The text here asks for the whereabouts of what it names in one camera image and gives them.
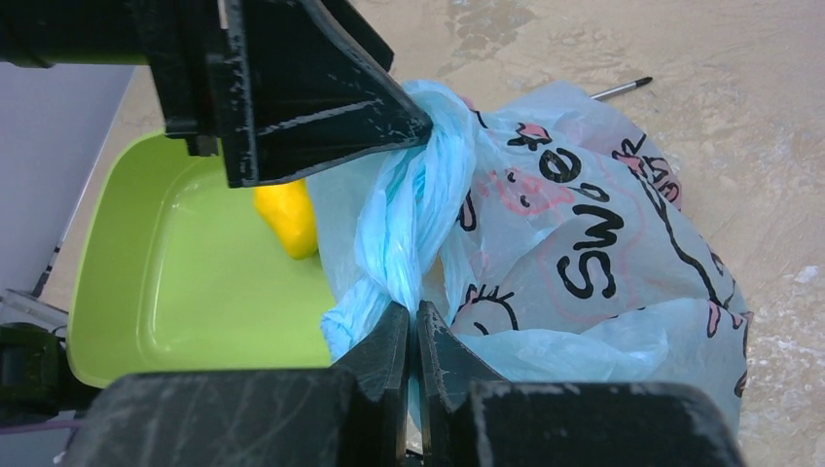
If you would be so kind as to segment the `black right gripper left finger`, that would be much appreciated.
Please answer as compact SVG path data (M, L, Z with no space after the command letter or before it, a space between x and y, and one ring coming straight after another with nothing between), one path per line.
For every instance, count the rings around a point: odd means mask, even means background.
M410 316L390 305L325 369L135 374L103 390L68 466L401 466Z

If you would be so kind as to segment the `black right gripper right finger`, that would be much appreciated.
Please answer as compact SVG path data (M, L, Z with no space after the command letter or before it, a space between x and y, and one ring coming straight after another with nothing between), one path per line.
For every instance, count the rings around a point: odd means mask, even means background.
M742 466L710 399L673 383L521 383L416 314L426 466Z

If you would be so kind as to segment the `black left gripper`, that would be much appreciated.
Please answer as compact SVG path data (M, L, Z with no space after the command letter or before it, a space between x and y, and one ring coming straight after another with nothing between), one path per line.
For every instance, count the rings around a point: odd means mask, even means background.
M1 57L147 65L167 136L194 156L219 140L233 188L420 146L433 129L347 1L5 1Z

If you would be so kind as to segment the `blue printed plastic bag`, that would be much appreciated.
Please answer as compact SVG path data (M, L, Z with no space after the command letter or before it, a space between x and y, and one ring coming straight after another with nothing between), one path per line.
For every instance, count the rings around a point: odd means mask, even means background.
M405 89L427 145L307 179L332 357L427 301L506 379L690 384L737 430L748 307L648 135L565 82L492 112Z

